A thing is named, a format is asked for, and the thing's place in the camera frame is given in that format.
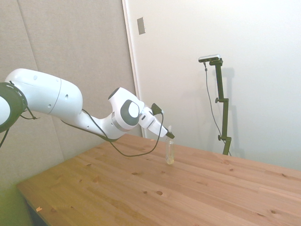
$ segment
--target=table surface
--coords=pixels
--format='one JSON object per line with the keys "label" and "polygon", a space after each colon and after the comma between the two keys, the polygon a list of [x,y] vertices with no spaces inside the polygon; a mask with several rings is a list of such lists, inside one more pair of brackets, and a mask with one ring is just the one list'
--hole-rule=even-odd
{"label": "table surface", "polygon": [[[116,146],[147,152],[155,140]],[[53,226],[301,226],[301,171],[165,143],[105,142],[17,185]]]}

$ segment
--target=small glass bottle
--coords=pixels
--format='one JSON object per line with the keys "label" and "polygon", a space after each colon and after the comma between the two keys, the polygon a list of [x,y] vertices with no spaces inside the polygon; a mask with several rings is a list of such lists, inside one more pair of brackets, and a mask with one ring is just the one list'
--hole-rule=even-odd
{"label": "small glass bottle", "polygon": [[171,165],[174,163],[174,140],[167,137],[166,139],[166,162]]}

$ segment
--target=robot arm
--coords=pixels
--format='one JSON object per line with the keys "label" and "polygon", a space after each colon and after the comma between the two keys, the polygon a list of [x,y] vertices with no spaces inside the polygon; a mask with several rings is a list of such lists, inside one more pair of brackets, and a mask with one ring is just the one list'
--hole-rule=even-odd
{"label": "robot arm", "polygon": [[[109,96],[113,112],[104,119],[98,119],[82,110],[83,99],[79,88],[55,76],[28,69],[16,69],[1,85],[3,88],[0,91],[0,108],[4,110],[0,113],[0,133],[7,130],[28,106],[33,111],[50,114],[70,126],[111,142],[137,124],[157,135],[161,129],[161,137],[167,135],[174,138],[154,117],[152,110],[124,88],[116,89]],[[8,91],[14,93],[15,99],[19,99],[18,103],[8,98],[13,96],[8,94]]]}

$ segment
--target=black cable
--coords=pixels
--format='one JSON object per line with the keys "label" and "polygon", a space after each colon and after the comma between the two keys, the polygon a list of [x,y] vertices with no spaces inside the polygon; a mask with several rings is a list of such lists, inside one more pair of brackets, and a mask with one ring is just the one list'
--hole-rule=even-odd
{"label": "black cable", "polygon": [[32,115],[32,118],[26,118],[26,117],[24,117],[23,115],[20,115],[22,118],[27,119],[27,120],[31,120],[31,119],[33,119],[33,120],[39,119],[39,118],[37,118],[36,116],[34,116],[34,115],[32,114],[32,112],[31,112],[31,110],[29,109],[29,107],[27,107],[27,109],[28,109],[29,113]]}
{"label": "black cable", "polygon": [[6,132],[5,132],[5,135],[4,135],[4,137],[3,137],[3,139],[2,139],[2,141],[0,143],[0,148],[1,148],[2,144],[4,143],[4,140],[5,140],[6,136],[8,135],[8,131],[9,131],[9,129],[6,130]]}
{"label": "black cable", "polygon": [[219,131],[219,133],[220,133],[220,136],[222,136],[222,133],[221,133],[220,128],[218,127],[218,125],[217,125],[217,123],[216,123],[216,120],[215,120],[215,117],[214,117],[214,114],[213,114],[213,110],[212,110],[211,98],[210,98],[209,89],[208,89],[208,79],[207,79],[207,77],[208,77],[208,76],[207,76],[207,71],[208,71],[208,69],[207,69],[207,67],[206,67],[206,62],[203,62],[203,63],[204,63],[204,66],[205,66],[205,72],[206,72],[206,87],[207,87],[207,93],[208,93],[208,97],[209,97],[209,103],[210,103],[211,114],[212,114],[214,123],[215,123],[215,125],[216,125],[216,127],[217,127],[217,129],[218,129],[218,131]]}
{"label": "black cable", "polygon": [[[89,117],[90,119],[92,120],[92,122],[95,124],[95,126],[98,127],[98,129],[105,135],[105,137],[109,140],[108,136],[105,134],[105,132],[98,126],[98,124],[94,121],[94,119],[92,118],[92,116],[84,109],[82,109],[83,112],[85,112]],[[123,156],[125,157],[137,157],[137,156],[141,156],[141,155],[146,155],[146,154],[149,154],[151,153],[153,150],[155,150],[155,148],[157,147],[157,144],[159,142],[159,139],[160,139],[160,134],[161,134],[161,129],[162,129],[162,125],[163,125],[163,121],[164,121],[164,116],[163,116],[163,113],[161,112],[160,113],[162,115],[162,122],[161,122],[161,127],[160,127],[160,131],[159,131],[159,135],[158,135],[158,139],[157,139],[157,142],[154,146],[154,148],[152,150],[150,150],[149,152],[146,152],[146,153],[142,153],[142,154],[135,154],[135,155],[127,155],[127,154],[123,154],[111,141],[109,141],[109,143],[120,153],[122,154]]]}

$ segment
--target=light switch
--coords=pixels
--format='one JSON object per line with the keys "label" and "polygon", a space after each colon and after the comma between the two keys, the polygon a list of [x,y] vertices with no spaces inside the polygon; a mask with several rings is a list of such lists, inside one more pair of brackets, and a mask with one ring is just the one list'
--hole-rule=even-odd
{"label": "light switch", "polygon": [[137,24],[138,24],[139,34],[144,34],[145,33],[144,18],[141,17],[141,18],[137,19]]}

